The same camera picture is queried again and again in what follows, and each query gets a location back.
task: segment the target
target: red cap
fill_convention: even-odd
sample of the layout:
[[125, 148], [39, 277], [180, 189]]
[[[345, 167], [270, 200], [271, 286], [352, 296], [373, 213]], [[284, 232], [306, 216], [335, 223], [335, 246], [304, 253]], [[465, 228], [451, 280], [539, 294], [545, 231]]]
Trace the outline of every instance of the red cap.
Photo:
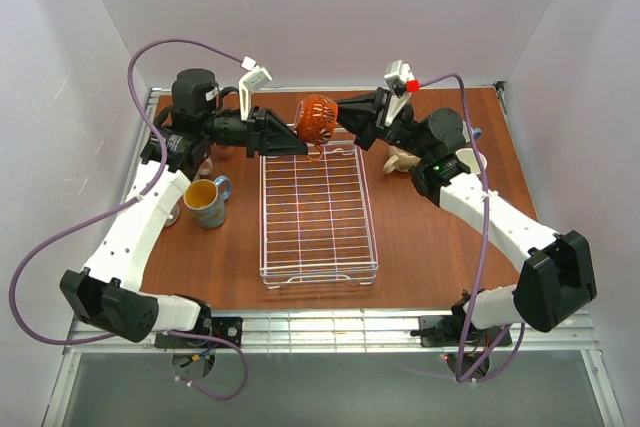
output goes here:
[[407, 92], [417, 92], [420, 90], [419, 80], [409, 80], [407, 82]]

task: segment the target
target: cable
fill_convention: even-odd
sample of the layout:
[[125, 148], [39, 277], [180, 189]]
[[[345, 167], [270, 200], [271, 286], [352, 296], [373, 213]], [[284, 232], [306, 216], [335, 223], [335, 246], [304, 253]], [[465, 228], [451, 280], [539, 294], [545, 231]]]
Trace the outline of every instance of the cable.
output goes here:
[[[472, 350], [471, 352], [465, 352], [465, 354], [464, 354], [464, 355], [471, 355], [471, 354], [475, 353], [475, 351], [476, 351], [476, 350], [478, 350], [478, 347], [480, 347], [480, 342], [482, 342], [482, 337], [480, 337], [480, 338], [478, 339], [478, 341], [476, 342], [476, 345], [475, 345], [475, 347], [473, 348], [473, 350]], [[484, 347], [485, 347], [485, 349], [486, 349], [487, 347], [489, 347], [489, 334], [487, 334], [487, 342], [486, 342], [486, 344], [485, 344], [485, 346], [484, 346]]]
[[224, 98], [229, 94], [238, 94], [240, 95], [240, 91], [237, 87], [225, 87], [220, 91], [218, 95], [218, 110], [222, 110], [224, 108]]
[[171, 330], [169, 331], [170, 335], [175, 335], [176, 337], [184, 337], [185, 339], [200, 339], [200, 340], [205, 340], [205, 341], [213, 341], [213, 342], [217, 342], [219, 344], [225, 345], [229, 348], [232, 348], [233, 350], [235, 350], [238, 355], [240, 356], [240, 360], [242, 360], [242, 365], [244, 366], [244, 373], [242, 375], [242, 381], [240, 382], [240, 385], [238, 386], [238, 388], [236, 390], [234, 390], [232, 393], [230, 394], [219, 394], [217, 392], [214, 392], [208, 388], [206, 388], [203, 385], [197, 384], [193, 381], [191, 381], [190, 379], [188, 379], [187, 377], [183, 377], [183, 376], [177, 376], [176, 378], [181, 380], [182, 382], [184, 382], [185, 384], [187, 384], [189, 387], [193, 387], [194, 389], [199, 390], [200, 392], [208, 395], [209, 397], [216, 399], [216, 400], [231, 400], [234, 399], [235, 397], [237, 397], [240, 392], [242, 392], [242, 390], [245, 388], [245, 386], [247, 385], [247, 381], [249, 380], [249, 361], [247, 360], [247, 356], [245, 355], [244, 352], [242, 352], [242, 349], [240, 349], [240, 347], [238, 347], [237, 345], [235, 345], [232, 342], [229, 342], [228, 340], [225, 339], [221, 339], [219, 337], [212, 337], [209, 335], [198, 335], [198, 334], [188, 334], [186, 332], [179, 332], [179, 331], [175, 331], [175, 330]]
[[489, 346], [491, 345], [491, 336], [489, 334], [487, 334], [487, 340], [484, 343], [484, 349], [482, 350], [482, 352], [484, 353], [485, 350], [487, 350], [489, 348]]
[[[142, 120], [144, 121], [144, 123], [147, 124], [149, 129], [151, 129], [151, 133], [156, 139], [158, 139], [158, 143], [160, 144], [160, 167], [158, 168], [158, 171], [153, 176], [153, 178], [145, 186], [145, 188], [142, 189], [142, 191], [140, 191], [140, 196], [145, 196], [146, 194], [148, 194], [151, 191], [151, 189], [153, 189], [153, 187], [156, 185], [160, 177], [162, 176], [162, 173], [164, 172], [164, 168], [167, 164], [167, 144], [164, 140], [164, 137], [158, 130], [158, 128], [155, 125], [153, 125], [152, 120], [149, 118], [149, 116], [147, 115], [147, 112], [145, 111], [145, 108], [142, 106], [142, 104], [140, 103], [140, 100], [138, 99], [138, 94], [136, 92], [136, 88], [133, 80], [133, 72], [136, 66], [136, 62], [142, 56], [142, 54], [144, 54], [146, 51], [158, 45], [171, 44], [171, 43], [183, 43], [183, 44], [196, 45], [204, 49], [210, 50], [211, 52], [215, 52], [216, 54], [220, 54], [223, 57], [226, 57], [228, 59], [234, 60], [239, 64], [242, 63], [242, 59], [240, 59], [239, 57], [235, 57], [233, 55], [222, 52], [221, 50], [218, 50], [202, 42], [198, 42], [195, 40], [181, 39], [181, 38], [156, 40], [154, 42], [150, 42], [144, 45], [143, 47], [138, 49], [138, 51], [136, 51], [135, 54], [133, 54], [133, 56], [131, 57], [131, 60], [129, 61], [129, 66], [127, 67], [127, 84], [129, 86], [129, 92], [131, 93], [131, 99], [133, 100], [133, 103], [136, 106], [136, 109], [138, 110], [140, 117], [142, 117]], [[20, 279], [20, 275], [24, 271], [25, 267], [31, 261], [31, 259], [33, 259], [36, 255], [38, 255], [38, 253], [40, 253], [42, 250], [44, 250], [54, 242], [57, 242], [58, 240], [65, 238], [68, 235], [78, 232], [79, 230], [89, 227], [90, 225], [100, 222], [101, 220], [107, 219], [112, 215], [117, 214], [118, 212], [121, 212], [131, 207], [133, 204], [138, 202], [138, 199], [139, 197], [133, 197], [127, 200], [126, 202], [118, 205], [117, 207], [114, 207], [111, 210], [108, 210], [102, 214], [96, 215], [95, 217], [85, 220], [84, 222], [80, 222], [77, 225], [69, 227], [68, 229], [63, 230], [55, 235], [52, 235], [48, 239], [42, 241], [40, 244], [36, 245], [24, 257], [24, 259], [20, 261], [20, 263], [18, 264], [18, 267], [16, 268], [16, 271], [13, 273], [13, 276], [11, 277], [11, 282], [9, 283], [9, 308], [11, 309], [11, 314], [13, 315], [13, 318], [15, 319], [16, 323], [25, 334], [27, 334], [32, 339], [37, 340], [38, 342], [42, 342], [43, 344], [49, 344], [49, 345], [87, 344], [89, 342], [96, 342], [99, 340], [104, 340], [104, 339], [108, 339], [115, 336], [114, 334], [104, 334], [104, 335], [98, 335], [96, 337], [90, 337], [87, 339], [60, 340], [60, 339], [50, 339], [48, 337], [40, 335], [36, 331], [31, 329], [31, 327], [29, 327], [27, 323], [24, 321], [24, 319], [22, 318], [22, 315], [20, 314], [20, 310], [18, 309], [18, 304], [16, 301], [16, 289], [18, 286], [18, 280]]]
[[[462, 111], [464, 114], [464, 120], [467, 123], [467, 132], [469, 134], [469, 141], [471, 142], [471, 149], [473, 150], [473, 155], [476, 158], [476, 162], [480, 167], [480, 180], [482, 182], [482, 190], [485, 193], [489, 192], [489, 179], [487, 178], [487, 171], [484, 168], [484, 163], [482, 162], [482, 158], [480, 157], [480, 151], [478, 150], [478, 144], [476, 143], [476, 138], [473, 135], [473, 127], [471, 125], [471, 114], [469, 113], [469, 103], [467, 102], [467, 92], [464, 87], [464, 81], [462, 77], [458, 74], [451, 73], [446, 74], [441, 77], [428, 80], [426, 82], [420, 83], [420, 88], [427, 87], [429, 85], [436, 84], [445, 79], [454, 78], [458, 81], [458, 86], [460, 87], [460, 100], [462, 101]], [[478, 297], [478, 290], [480, 289], [480, 282], [482, 281], [482, 275], [484, 273], [484, 267], [487, 260], [487, 250], [489, 247], [489, 196], [485, 196], [484, 198], [484, 214], [482, 221], [482, 246], [480, 248], [480, 257], [478, 259], [478, 268], [476, 270], [476, 277], [473, 282], [473, 289], [471, 290], [471, 298], [469, 299], [469, 307], [467, 308], [467, 315], [465, 316], [464, 323], [462, 324], [462, 333], [460, 334], [460, 343], [458, 345], [458, 354], [456, 357], [456, 368], [455, 368], [455, 378], [457, 382], [466, 382], [471, 378], [471, 375], [475, 372], [475, 370], [484, 362], [484, 360], [493, 352], [493, 350], [498, 346], [500, 341], [504, 338], [504, 336], [509, 331], [511, 325], [505, 325], [500, 333], [496, 336], [493, 343], [488, 346], [478, 357], [478, 360], [464, 373], [462, 373], [462, 360], [464, 356], [464, 348], [466, 346], [466, 339], [469, 336], [469, 328], [471, 326], [471, 317], [473, 315], [473, 310], [476, 306], [476, 299]], [[509, 354], [509, 357], [504, 361], [504, 363], [498, 368], [495, 372], [487, 375], [486, 377], [482, 377], [481, 379], [477, 379], [477, 381], [485, 381], [490, 380], [496, 377], [500, 372], [507, 368], [507, 366], [511, 363], [513, 358], [515, 357], [518, 349], [520, 348], [520, 344], [522, 343], [522, 338], [524, 337], [524, 324], [521, 325], [520, 329], [520, 337], [514, 346], [513, 351]]]
[[324, 146], [321, 144], [313, 144], [313, 147], [318, 151], [318, 157], [311, 157], [310, 155], [307, 155], [306, 157], [311, 162], [320, 162], [325, 158]]
[[[218, 332], [216, 330], [216, 335], [213, 335], [212, 330], [209, 330], [209, 337], [220, 337], [220, 332]], [[191, 357], [189, 357], [189, 361], [187, 361], [186, 364], [184, 364], [182, 367], [189, 365], [191, 362], [197, 362], [198, 360], [200, 360], [202, 357], [206, 356], [209, 352], [211, 352], [212, 350], [214, 350], [216, 347], [218, 347], [218, 343], [214, 342], [213, 345], [211, 345], [210, 347], [207, 347], [206, 349], [204, 349], [202, 352], [198, 352], [197, 354], [193, 354]]]
[[160, 112], [155, 119], [153, 119], [153, 125], [155, 125], [158, 128], [162, 127], [162, 124], [164, 124], [167, 119], [169, 118], [169, 114], [171, 114], [171, 112], [173, 111], [173, 109], [171, 107], [167, 107], [166, 109], [164, 109], [162, 112]]

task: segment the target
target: glass panel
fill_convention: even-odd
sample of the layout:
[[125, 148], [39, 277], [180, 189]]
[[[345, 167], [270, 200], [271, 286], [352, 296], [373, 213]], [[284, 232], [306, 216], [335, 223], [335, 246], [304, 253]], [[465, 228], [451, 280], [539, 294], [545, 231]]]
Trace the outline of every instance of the glass panel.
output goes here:
[[[505, 354], [492, 355], [494, 367]], [[246, 390], [218, 402], [172, 380], [170, 354], [84, 354], [65, 426], [555, 426], [603, 425], [580, 352], [522, 352], [496, 380], [458, 385], [442, 357], [256, 354]], [[229, 392], [234, 355], [204, 384]]]

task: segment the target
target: white cable tie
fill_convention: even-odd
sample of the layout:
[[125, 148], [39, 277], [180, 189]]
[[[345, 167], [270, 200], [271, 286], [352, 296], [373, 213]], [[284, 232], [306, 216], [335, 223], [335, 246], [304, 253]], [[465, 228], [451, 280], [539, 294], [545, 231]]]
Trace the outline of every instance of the white cable tie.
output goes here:
[[484, 190], [482, 192], [480, 192], [480, 201], [484, 202], [484, 199], [489, 198], [489, 200], [491, 200], [491, 197], [498, 197], [498, 191], [497, 190], [490, 190], [489, 192], [485, 192]]
[[242, 60], [242, 64], [240, 64], [240, 66], [244, 70], [252, 70], [256, 66], [256, 64], [257, 64], [257, 62], [255, 60], [253, 60], [251, 57], [245, 57]]

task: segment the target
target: dish rack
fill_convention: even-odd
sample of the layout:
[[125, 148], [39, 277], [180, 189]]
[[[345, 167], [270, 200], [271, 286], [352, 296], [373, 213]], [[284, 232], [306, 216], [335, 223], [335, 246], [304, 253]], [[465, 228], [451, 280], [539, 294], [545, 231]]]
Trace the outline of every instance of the dish rack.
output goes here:
[[260, 180], [260, 275], [268, 288], [374, 281], [378, 255], [362, 151], [344, 129], [336, 129], [321, 160], [262, 157]]

